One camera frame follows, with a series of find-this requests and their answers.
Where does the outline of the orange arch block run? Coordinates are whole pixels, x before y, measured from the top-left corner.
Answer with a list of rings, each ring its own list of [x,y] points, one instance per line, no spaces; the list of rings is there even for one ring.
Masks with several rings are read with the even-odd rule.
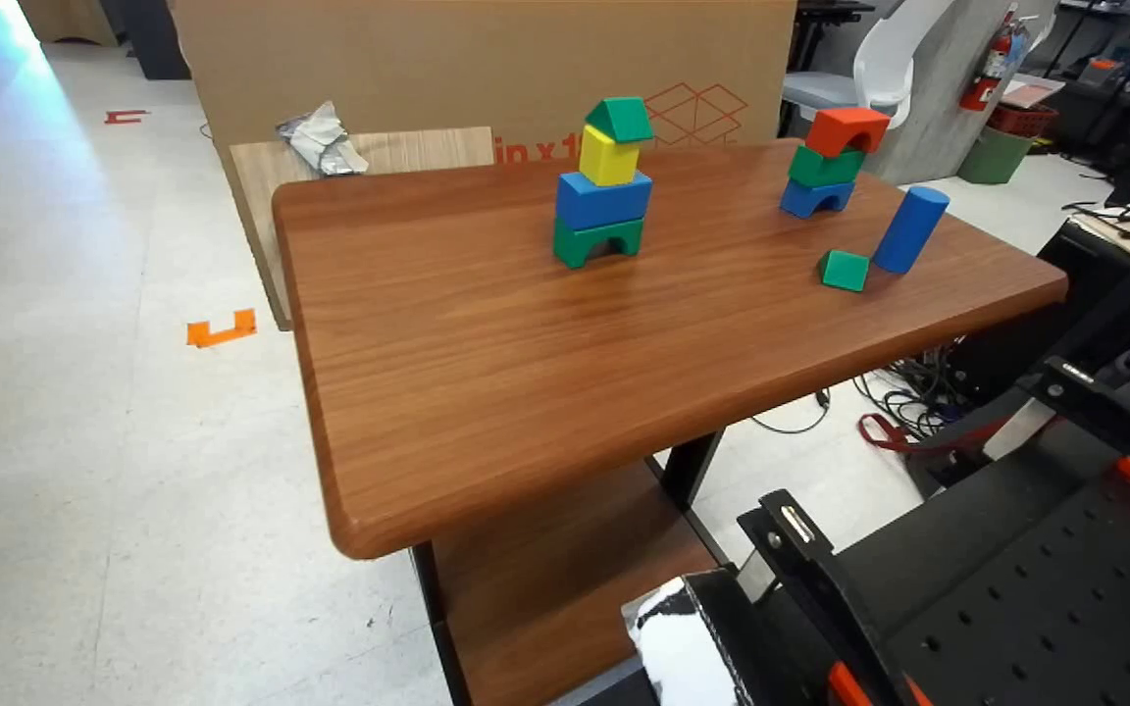
[[[879,108],[837,107],[814,119],[806,146],[819,158],[844,158],[849,150],[877,154],[888,125],[892,119]]]

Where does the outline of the blue rectangular block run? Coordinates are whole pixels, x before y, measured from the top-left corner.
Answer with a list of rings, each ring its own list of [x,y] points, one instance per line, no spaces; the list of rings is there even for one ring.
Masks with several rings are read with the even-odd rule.
[[[557,178],[557,222],[603,226],[644,221],[652,204],[652,178],[635,173],[629,186],[591,186],[585,173]]]

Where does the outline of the small green cube block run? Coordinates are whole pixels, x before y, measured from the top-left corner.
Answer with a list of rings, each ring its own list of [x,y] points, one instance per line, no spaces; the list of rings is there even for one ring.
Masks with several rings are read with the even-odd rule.
[[[854,251],[827,251],[819,260],[819,282],[832,290],[865,293],[871,274],[871,260]]]

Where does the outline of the large cardboard box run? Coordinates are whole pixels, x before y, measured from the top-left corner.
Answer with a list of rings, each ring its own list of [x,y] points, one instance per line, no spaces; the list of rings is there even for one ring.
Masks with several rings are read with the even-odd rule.
[[[334,102],[352,133],[491,125],[565,161],[641,95],[658,150],[777,133],[795,0],[170,0],[220,150]]]

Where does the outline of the red fire extinguisher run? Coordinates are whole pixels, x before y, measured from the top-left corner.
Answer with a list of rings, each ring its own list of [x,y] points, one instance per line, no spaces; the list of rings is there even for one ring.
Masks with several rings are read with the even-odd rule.
[[[993,30],[981,68],[969,76],[969,85],[960,95],[965,108],[985,108],[1009,76],[1009,68],[1024,51],[1024,23],[1018,16],[1006,16],[1002,29]]]

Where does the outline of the green arch block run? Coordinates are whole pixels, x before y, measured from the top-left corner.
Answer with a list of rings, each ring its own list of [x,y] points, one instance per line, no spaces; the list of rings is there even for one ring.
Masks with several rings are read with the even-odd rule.
[[[635,254],[644,246],[644,222],[622,221],[601,226],[552,222],[552,260],[568,271],[585,267],[601,251]]]

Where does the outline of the green bucket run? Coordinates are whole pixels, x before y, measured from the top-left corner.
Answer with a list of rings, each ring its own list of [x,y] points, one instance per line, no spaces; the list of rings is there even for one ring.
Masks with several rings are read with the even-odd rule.
[[[1006,131],[985,131],[965,154],[958,178],[969,186],[1009,186],[1020,161],[1028,158],[1028,142]]]

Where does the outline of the green middle block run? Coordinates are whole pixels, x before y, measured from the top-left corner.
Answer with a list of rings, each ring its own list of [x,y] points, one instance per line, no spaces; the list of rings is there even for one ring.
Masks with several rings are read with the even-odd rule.
[[[814,146],[802,146],[794,154],[789,180],[802,189],[844,186],[858,178],[865,161],[866,161],[865,150],[844,150],[840,158],[826,158]]]

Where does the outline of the yellow cube block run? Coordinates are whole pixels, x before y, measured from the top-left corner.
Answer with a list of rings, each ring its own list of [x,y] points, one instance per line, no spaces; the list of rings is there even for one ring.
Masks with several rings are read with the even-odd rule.
[[[641,173],[641,150],[588,125],[580,133],[580,173],[601,189],[629,186]]]

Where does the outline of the blue arch block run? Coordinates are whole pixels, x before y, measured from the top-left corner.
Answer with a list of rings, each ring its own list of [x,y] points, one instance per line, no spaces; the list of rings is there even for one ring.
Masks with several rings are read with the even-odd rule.
[[[795,221],[814,221],[819,213],[844,213],[850,199],[854,186],[837,180],[837,186],[795,186],[789,180],[780,191],[780,213]]]

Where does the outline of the green triangle roof block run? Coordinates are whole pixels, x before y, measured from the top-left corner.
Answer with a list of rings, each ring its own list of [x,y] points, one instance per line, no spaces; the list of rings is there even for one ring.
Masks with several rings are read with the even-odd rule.
[[[641,95],[610,95],[588,108],[588,125],[610,133],[615,146],[644,146],[656,139],[656,122]]]

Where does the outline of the crumpled white plastic bag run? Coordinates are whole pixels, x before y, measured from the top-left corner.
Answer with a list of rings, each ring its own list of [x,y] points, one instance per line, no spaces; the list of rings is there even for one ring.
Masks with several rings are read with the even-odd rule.
[[[315,107],[305,119],[278,125],[278,139],[304,158],[319,178],[359,178],[370,161],[349,142],[334,102]]]

